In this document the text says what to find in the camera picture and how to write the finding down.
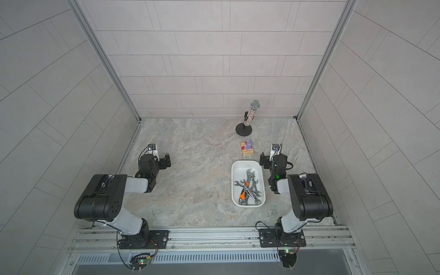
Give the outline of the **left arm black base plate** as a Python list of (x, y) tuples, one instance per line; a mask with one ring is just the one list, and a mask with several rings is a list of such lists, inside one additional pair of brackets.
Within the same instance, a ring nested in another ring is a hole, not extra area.
[(153, 230), (148, 235), (142, 231), (133, 236), (122, 235), (118, 240), (119, 249), (165, 249), (168, 242), (168, 230)]

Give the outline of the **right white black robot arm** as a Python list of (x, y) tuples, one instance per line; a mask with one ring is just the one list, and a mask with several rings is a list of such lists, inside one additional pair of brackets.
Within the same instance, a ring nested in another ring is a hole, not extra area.
[(291, 210), (275, 224), (276, 241), (333, 215), (333, 203), (318, 174), (288, 174), (288, 166), (293, 164), (282, 153), (271, 157), (261, 154), (260, 165), (270, 172), (270, 189), (275, 194), (288, 194), (291, 199)]

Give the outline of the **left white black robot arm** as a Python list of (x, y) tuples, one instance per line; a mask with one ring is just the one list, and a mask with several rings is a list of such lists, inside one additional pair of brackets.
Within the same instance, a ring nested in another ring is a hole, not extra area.
[(159, 171), (171, 167), (171, 158), (169, 154), (159, 159), (153, 152), (146, 153), (138, 158), (138, 166), (135, 176), (95, 174), (76, 202), (73, 213), (76, 219), (99, 222), (117, 230), (119, 249), (164, 249), (169, 231), (151, 231), (144, 218), (123, 207), (123, 198), (128, 193), (152, 192)]

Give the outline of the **white plastic storage box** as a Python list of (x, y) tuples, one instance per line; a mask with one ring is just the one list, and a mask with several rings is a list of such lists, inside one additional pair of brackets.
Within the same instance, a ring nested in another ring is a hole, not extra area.
[(262, 167), (254, 160), (239, 160), (231, 167), (231, 198), (239, 207), (261, 207), (266, 201)]

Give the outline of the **orange handled adjustable wrench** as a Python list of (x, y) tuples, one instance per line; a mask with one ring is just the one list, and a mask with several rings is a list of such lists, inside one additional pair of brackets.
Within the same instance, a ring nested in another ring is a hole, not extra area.
[[(251, 176), (252, 174), (254, 175), (253, 170), (251, 168), (248, 169), (246, 171), (246, 180), (241, 180), (240, 183), (244, 184), (247, 188), (250, 188), (249, 176)], [(239, 197), (239, 204), (247, 206), (249, 197), (250, 197), (250, 195), (249, 195), (248, 191), (245, 188), (243, 188), (241, 195)]]

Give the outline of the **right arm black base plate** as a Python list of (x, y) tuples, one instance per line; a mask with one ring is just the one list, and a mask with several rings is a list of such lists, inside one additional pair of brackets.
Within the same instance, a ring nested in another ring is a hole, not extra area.
[(304, 232), (276, 235), (275, 229), (259, 229), (260, 246), (262, 248), (303, 248), (307, 246)]

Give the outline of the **long silver open-end wrench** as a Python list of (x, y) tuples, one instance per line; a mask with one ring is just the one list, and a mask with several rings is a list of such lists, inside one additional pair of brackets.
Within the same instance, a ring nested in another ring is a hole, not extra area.
[[(250, 197), (249, 198), (253, 198), (253, 194), (251, 193), (251, 190), (250, 190), (250, 188), (247, 188), (244, 184), (242, 184), (242, 183), (240, 183), (240, 182), (237, 182), (237, 181), (235, 181), (235, 183), (234, 183), (234, 185), (235, 186), (239, 186), (239, 187), (241, 187), (241, 188), (245, 188), (247, 191), (248, 191), (248, 193), (249, 193), (249, 195), (250, 195)], [(260, 198), (261, 197), (261, 195), (257, 198), (257, 199), (254, 199), (254, 204), (255, 205), (261, 205), (261, 201), (260, 201)]]

